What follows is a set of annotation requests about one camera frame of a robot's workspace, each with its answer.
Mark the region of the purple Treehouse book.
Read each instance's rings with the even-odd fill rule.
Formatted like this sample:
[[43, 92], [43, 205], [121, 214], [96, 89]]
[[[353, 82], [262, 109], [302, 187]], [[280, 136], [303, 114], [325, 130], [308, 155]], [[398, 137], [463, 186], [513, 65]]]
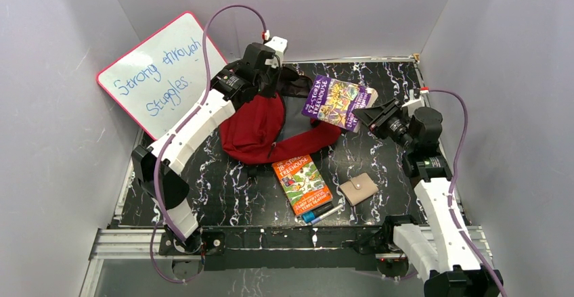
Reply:
[[301, 114], [356, 133], [360, 125], [353, 111], [370, 108], [377, 99], [374, 88], [318, 75]]

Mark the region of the white board pink frame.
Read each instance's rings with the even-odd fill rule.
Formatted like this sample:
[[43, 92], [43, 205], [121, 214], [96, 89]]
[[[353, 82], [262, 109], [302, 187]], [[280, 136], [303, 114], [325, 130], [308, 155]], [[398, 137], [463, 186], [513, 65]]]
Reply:
[[203, 28], [185, 12], [129, 53], [104, 68], [97, 84], [153, 139], [171, 130], [205, 90], [208, 62], [211, 74], [226, 60], [208, 39], [202, 50]]

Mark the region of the beige small wallet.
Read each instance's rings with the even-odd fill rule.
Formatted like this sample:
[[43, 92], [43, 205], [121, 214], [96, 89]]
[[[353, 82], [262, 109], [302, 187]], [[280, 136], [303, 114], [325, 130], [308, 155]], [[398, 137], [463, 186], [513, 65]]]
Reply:
[[356, 206], [379, 192], [377, 184], [368, 173], [362, 173], [350, 178], [348, 181], [340, 184], [339, 189], [351, 206]]

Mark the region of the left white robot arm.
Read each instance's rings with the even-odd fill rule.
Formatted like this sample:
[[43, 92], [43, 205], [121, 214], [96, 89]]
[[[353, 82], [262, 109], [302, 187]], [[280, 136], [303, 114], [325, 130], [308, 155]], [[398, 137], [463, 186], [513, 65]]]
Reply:
[[199, 251], [202, 236], [187, 200], [190, 186], [181, 172], [204, 140], [244, 104], [256, 97], [275, 97], [287, 48], [281, 37], [248, 45], [241, 59], [208, 73], [210, 81], [200, 101], [172, 129], [132, 152], [138, 185], [157, 203], [176, 245], [186, 254]]

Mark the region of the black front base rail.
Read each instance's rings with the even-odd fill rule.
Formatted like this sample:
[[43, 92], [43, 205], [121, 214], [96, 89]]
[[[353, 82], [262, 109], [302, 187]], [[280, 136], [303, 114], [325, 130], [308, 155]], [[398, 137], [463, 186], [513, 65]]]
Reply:
[[206, 268], [373, 271], [390, 252], [379, 226], [205, 228]]

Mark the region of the white pen blue cap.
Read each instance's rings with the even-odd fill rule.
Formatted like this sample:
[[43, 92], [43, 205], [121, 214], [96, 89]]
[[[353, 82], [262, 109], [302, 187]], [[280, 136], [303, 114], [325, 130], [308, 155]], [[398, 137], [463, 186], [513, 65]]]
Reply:
[[341, 210], [345, 205], [344, 204], [339, 204], [336, 207], [334, 207], [333, 209], [315, 217], [312, 221], [311, 221], [311, 225], [317, 224], [318, 222], [324, 220], [325, 218], [329, 217], [330, 215], [337, 213], [339, 210]]

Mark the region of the red student backpack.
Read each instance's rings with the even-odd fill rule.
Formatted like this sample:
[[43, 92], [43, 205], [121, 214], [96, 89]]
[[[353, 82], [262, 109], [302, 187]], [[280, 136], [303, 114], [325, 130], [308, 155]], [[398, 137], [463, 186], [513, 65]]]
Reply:
[[223, 151], [247, 165], [269, 164], [313, 154], [338, 141], [342, 129], [303, 116], [299, 125], [309, 126], [297, 134], [288, 134], [287, 98], [303, 104], [313, 86], [310, 77], [292, 67], [282, 68], [274, 97], [261, 95], [244, 104], [219, 126]]

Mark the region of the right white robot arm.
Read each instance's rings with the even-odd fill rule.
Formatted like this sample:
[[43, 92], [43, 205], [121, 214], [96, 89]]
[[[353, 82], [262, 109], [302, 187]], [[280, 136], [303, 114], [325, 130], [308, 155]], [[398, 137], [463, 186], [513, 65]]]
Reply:
[[456, 180], [439, 149], [442, 114], [426, 106], [410, 112], [396, 100], [353, 114], [377, 138], [403, 148], [403, 171], [433, 235], [429, 241], [410, 215], [387, 216], [382, 246], [405, 254], [424, 282], [425, 296], [501, 296], [502, 276], [472, 242], [454, 199]]

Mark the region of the orange Treehouse book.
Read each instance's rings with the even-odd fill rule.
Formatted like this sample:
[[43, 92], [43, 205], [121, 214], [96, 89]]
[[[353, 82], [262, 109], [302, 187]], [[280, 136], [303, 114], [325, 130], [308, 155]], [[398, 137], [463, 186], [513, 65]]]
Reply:
[[332, 193], [310, 155], [272, 164], [295, 216], [332, 201]]

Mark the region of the black marker blue cap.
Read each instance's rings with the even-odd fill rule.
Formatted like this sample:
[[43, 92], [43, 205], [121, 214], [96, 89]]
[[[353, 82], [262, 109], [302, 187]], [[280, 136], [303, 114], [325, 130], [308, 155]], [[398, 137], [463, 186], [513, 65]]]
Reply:
[[304, 222], [310, 223], [311, 221], [316, 219], [321, 214], [323, 214], [323, 213], [325, 213], [325, 212], [327, 212], [333, 208], [334, 208], [334, 205], [331, 202], [329, 202], [329, 203], [326, 203], [326, 204], [324, 204], [320, 207], [317, 207], [313, 210], [310, 210], [309, 212], [302, 214], [301, 218]]

